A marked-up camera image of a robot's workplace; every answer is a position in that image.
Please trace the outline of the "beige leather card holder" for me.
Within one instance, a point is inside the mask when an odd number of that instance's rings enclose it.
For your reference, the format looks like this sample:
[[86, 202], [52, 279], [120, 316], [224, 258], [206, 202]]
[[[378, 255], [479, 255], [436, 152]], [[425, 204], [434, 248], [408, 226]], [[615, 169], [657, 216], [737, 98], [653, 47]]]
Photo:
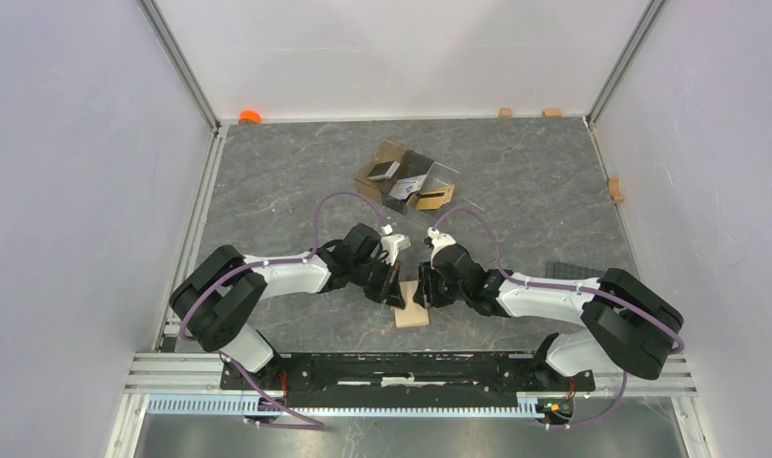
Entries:
[[403, 309], [393, 310], [396, 327], [409, 328], [428, 325], [428, 311], [414, 300], [414, 295], [418, 291], [418, 281], [401, 281], [400, 288], [406, 305]]

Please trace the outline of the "gold VIP card stack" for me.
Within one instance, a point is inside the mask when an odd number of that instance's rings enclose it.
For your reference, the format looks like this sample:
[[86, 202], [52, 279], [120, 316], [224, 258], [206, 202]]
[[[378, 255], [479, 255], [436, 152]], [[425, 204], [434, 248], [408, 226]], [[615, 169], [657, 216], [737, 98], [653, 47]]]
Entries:
[[455, 186], [451, 184], [419, 192], [409, 199], [408, 204], [417, 211], [439, 210], [452, 200], [454, 191]]

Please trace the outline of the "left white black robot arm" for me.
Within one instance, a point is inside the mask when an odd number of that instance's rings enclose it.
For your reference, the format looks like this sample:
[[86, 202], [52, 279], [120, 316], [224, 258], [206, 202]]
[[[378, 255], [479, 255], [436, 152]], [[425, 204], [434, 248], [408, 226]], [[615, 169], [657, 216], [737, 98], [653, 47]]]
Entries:
[[362, 223], [343, 239], [290, 257], [245, 256], [223, 245], [172, 292], [169, 305], [183, 337], [240, 364], [246, 379], [265, 389], [279, 380], [281, 364], [273, 346], [247, 322], [259, 302], [354, 285], [372, 302], [402, 308], [398, 256], [409, 246], [406, 235], [380, 235]]

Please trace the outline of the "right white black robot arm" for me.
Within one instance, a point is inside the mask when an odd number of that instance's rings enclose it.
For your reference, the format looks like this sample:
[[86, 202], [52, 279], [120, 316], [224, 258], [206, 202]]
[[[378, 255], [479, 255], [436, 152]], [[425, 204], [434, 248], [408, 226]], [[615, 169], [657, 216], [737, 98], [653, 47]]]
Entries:
[[682, 349], [682, 315], [623, 269], [584, 280], [539, 279], [485, 269], [454, 243], [434, 249], [418, 273], [418, 301], [427, 308], [463, 302], [486, 317], [537, 317], [579, 326], [541, 344], [532, 377], [545, 389], [586, 370], [655, 380], [667, 358]]

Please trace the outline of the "black and white card stack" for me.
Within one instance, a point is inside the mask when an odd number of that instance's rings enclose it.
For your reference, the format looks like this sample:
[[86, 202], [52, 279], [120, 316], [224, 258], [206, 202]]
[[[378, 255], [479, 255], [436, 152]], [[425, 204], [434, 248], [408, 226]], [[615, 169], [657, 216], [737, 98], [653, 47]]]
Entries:
[[399, 170], [401, 163], [391, 160], [376, 163], [365, 176], [369, 181], [383, 181], [391, 179]]

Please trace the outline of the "dark grey studded baseplate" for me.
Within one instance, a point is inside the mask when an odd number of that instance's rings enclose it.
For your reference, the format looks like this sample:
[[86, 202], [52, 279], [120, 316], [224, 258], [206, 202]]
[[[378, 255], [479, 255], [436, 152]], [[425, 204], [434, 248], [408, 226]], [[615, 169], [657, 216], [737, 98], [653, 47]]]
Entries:
[[545, 277], [556, 280], [583, 280], [601, 278], [603, 274], [604, 270], [555, 260], [547, 262]]

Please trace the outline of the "small wooden block right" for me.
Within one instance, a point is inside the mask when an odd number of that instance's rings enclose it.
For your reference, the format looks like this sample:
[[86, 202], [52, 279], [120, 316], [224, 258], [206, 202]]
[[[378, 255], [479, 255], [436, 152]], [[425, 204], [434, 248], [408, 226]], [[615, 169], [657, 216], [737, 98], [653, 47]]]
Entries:
[[542, 115], [544, 117], [562, 117], [563, 111], [558, 108], [547, 108], [543, 110]]

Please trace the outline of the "curved wooden block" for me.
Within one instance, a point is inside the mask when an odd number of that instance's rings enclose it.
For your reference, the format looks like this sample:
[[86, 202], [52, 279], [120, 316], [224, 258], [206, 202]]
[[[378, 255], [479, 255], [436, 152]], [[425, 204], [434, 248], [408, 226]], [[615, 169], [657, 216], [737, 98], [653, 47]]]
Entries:
[[607, 188], [614, 205], [619, 205], [624, 202], [625, 196], [621, 191], [619, 177], [609, 177], [607, 179]]

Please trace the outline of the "orange round cap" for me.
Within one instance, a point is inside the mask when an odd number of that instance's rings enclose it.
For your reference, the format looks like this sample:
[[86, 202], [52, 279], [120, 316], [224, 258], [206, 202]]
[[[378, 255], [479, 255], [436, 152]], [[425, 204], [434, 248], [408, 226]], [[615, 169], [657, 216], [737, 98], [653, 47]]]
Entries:
[[239, 124], [260, 124], [261, 115], [252, 110], [243, 110], [238, 116]]

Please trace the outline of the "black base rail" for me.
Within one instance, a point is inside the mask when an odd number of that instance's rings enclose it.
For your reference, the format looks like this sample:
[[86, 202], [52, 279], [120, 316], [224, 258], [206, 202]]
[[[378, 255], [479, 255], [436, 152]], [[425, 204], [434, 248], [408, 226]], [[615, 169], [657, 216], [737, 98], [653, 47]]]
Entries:
[[511, 407], [519, 393], [595, 390], [594, 374], [563, 376], [531, 353], [309, 353], [274, 357], [253, 375], [291, 408]]

